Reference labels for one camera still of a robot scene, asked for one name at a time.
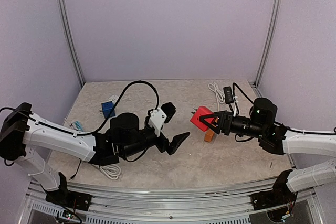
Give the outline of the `red cube socket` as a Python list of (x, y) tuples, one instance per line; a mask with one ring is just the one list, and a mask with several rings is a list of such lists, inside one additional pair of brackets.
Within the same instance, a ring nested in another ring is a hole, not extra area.
[(193, 111), (193, 116), (190, 122), (198, 129), (205, 132), (209, 129), (210, 125), (216, 124), (217, 117), (213, 116), (214, 112), (205, 106), (199, 106)]

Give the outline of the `orange USB socket block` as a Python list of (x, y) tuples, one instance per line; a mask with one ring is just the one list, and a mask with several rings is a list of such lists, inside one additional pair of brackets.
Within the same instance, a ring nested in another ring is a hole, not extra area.
[(208, 129), (204, 135), (204, 141), (207, 143), (211, 143), (215, 138), (215, 135), (216, 133), (213, 130)]

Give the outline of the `white plug adapter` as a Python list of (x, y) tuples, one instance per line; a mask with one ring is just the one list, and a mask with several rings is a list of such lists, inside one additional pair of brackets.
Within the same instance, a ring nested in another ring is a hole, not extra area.
[(108, 99), (108, 101), (112, 103), (116, 103), (118, 99), (119, 99), (119, 96), (114, 94)]

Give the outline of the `blue cube socket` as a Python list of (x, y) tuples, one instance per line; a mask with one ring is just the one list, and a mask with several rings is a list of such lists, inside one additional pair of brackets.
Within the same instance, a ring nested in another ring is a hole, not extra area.
[(103, 117), (105, 119), (112, 118), (116, 116), (114, 108), (114, 103), (112, 101), (107, 101), (104, 103), (101, 103), (101, 110)]

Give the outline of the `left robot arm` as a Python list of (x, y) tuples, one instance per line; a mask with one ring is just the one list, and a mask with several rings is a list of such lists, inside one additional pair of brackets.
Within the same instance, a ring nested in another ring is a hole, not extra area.
[(92, 132), (82, 132), (51, 123), (31, 110), (31, 104), (22, 103), (17, 108), (7, 108), (10, 114), (1, 128), (1, 158), (25, 169), (37, 180), (42, 189), (52, 194), (66, 206), (73, 201), (66, 177), (53, 170), (33, 148), (40, 146), (49, 150), (74, 156), (96, 166), (108, 166), (128, 161), (130, 156), (145, 152), (155, 146), (161, 153), (173, 155), (190, 133), (182, 133), (169, 141), (162, 133), (163, 125), (169, 123), (176, 112), (171, 103), (150, 109), (140, 128), (139, 117), (131, 112), (108, 116), (100, 127)]

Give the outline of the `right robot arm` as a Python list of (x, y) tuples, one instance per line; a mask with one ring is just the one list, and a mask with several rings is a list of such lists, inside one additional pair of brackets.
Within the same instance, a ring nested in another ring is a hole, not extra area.
[(330, 160), (303, 169), (290, 169), (278, 176), (279, 185), (269, 192), (273, 205), (281, 204), (289, 196), (306, 188), (335, 182), (335, 131), (298, 130), (276, 122), (277, 106), (267, 98), (251, 101), (249, 116), (239, 115), (235, 91), (238, 84), (223, 88), (228, 111), (212, 112), (201, 106), (191, 122), (202, 131), (215, 134), (234, 134), (238, 143), (257, 139), (259, 146), (270, 154), (314, 154), (329, 156)]

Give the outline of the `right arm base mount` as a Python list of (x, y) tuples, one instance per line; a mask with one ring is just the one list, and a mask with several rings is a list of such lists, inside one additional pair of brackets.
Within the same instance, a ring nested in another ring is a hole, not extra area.
[(254, 210), (262, 210), (293, 202), (296, 198), (296, 193), (292, 192), (286, 182), (292, 169), (283, 171), (274, 182), (272, 189), (260, 191), (250, 196)]

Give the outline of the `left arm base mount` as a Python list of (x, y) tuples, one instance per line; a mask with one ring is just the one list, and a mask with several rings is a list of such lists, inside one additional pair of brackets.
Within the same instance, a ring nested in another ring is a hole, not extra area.
[(46, 191), (46, 201), (73, 210), (88, 211), (92, 196), (68, 189), (66, 177), (59, 172), (60, 184), (56, 190)]

